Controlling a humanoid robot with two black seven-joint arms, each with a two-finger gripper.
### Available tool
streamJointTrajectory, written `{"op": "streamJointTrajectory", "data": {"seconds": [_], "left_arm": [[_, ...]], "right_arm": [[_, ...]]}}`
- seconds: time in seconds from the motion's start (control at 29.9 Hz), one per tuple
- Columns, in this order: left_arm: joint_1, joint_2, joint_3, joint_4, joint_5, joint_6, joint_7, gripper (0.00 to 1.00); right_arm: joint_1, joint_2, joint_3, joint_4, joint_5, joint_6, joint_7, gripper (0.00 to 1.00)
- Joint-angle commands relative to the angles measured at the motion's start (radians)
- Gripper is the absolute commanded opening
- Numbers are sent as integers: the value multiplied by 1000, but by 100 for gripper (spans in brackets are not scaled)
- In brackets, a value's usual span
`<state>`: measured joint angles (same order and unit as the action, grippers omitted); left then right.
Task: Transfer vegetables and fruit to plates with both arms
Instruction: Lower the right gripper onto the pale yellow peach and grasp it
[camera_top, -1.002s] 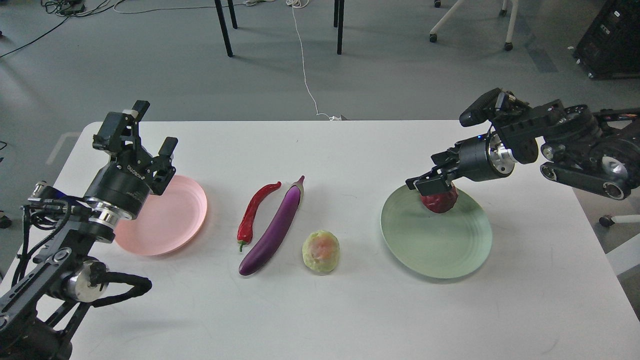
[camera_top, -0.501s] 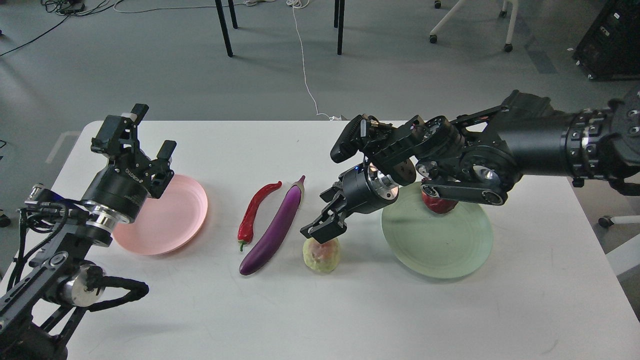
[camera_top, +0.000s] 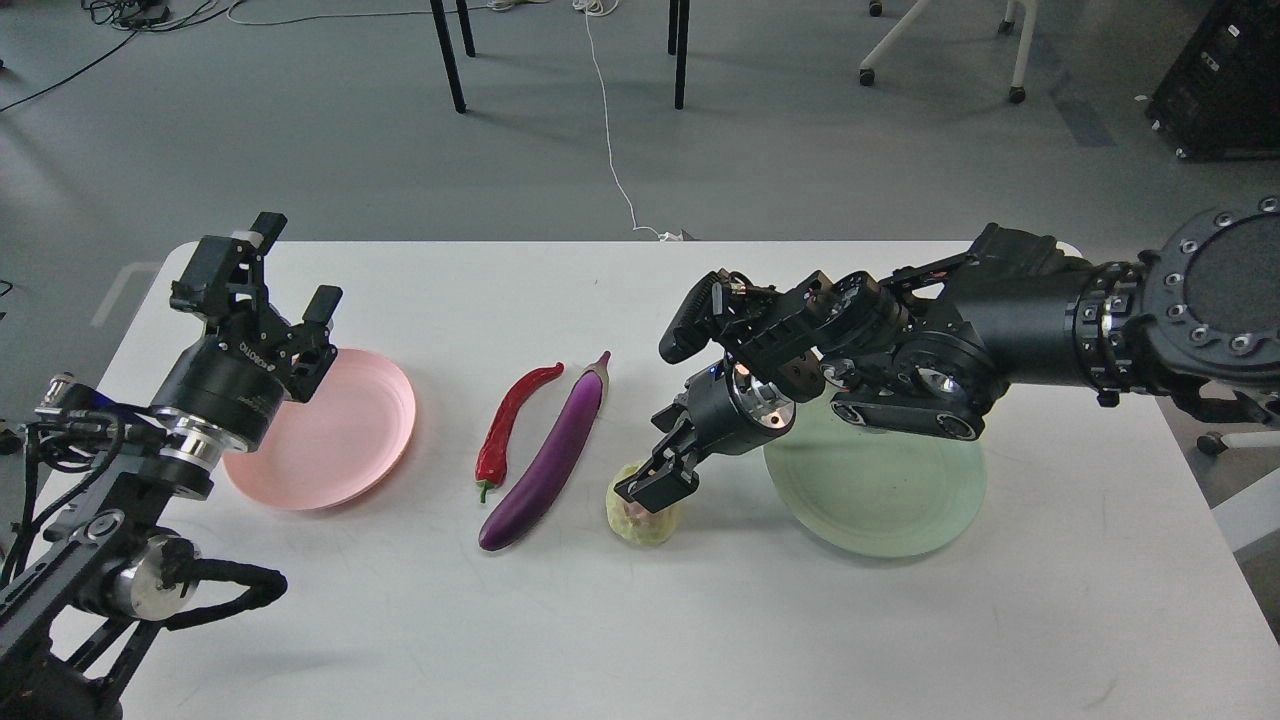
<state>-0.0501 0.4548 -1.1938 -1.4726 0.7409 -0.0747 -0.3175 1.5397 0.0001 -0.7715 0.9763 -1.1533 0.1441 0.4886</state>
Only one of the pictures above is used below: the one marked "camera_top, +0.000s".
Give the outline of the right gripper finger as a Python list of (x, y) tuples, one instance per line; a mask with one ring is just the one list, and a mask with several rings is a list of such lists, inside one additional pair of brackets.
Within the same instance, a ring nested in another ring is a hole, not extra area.
[(662, 439), (653, 447), (650, 457), (640, 466), (639, 475), (696, 475), (701, 460), (698, 443), (698, 430), (689, 415), (689, 409), (672, 404), (652, 418), (652, 424), (663, 432)]
[(613, 493), (649, 512), (659, 512), (684, 501), (700, 486), (696, 466), (700, 452), (692, 446), (658, 445), (639, 469), (626, 471), (613, 484)]

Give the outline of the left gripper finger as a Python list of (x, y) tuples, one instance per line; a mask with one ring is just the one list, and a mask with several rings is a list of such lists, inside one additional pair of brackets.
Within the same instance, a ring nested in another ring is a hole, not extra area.
[(265, 258), (285, 228), (280, 213), (262, 211), (248, 231), (206, 234), (178, 281), (172, 282), (170, 309), (197, 316), (206, 334), (273, 338), (285, 322), (270, 304)]
[(308, 402), (335, 361), (338, 348), (330, 333), (342, 297), (340, 287), (320, 284), (303, 313), (303, 320), (285, 333), (280, 347), (280, 380), (289, 401)]

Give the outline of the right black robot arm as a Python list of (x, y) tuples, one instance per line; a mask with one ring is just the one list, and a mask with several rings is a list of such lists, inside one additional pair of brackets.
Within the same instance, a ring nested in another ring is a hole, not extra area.
[(1204, 423), (1277, 424), (1277, 197), (1206, 211), (1134, 261), (1071, 258), (988, 224), (951, 258), (877, 279), (815, 272), (791, 290), (704, 275), (660, 337), (666, 363), (724, 355), (653, 416), (662, 441), (614, 483), (649, 512), (689, 497), (696, 465), (786, 434), (835, 392), (855, 427), (974, 441), (1012, 384), (1167, 396)]

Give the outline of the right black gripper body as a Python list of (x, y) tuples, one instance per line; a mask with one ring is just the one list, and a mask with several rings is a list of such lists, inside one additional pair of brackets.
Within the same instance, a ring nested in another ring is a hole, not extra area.
[(717, 363), (691, 375), (685, 407), (700, 460), (739, 456), (787, 434), (797, 405), (750, 372)]

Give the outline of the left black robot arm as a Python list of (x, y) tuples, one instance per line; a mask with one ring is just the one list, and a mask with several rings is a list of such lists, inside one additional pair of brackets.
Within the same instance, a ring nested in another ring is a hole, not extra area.
[(119, 719), (164, 632), (279, 600), (285, 578), (205, 559), (161, 525), (172, 498), (207, 498), (227, 452), (255, 451), (287, 402), (311, 400), (337, 359), (342, 291), (320, 286), (301, 323), (270, 304), (264, 261), (285, 227), (259, 214), (200, 240), (170, 305), (204, 323), (146, 406), (58, 375), (27, 424), (26, 506), (3, 565), (5, 719)]

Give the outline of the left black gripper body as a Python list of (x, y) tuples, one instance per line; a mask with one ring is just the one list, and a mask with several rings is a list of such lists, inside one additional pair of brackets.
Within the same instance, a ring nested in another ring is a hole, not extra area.
[(198, 418), (256, 451), (282, 405), (294, 400), (293, 366), (282, 356), (288, 334), (282, 322), (206, 334), (178, 357), (150, 407)]

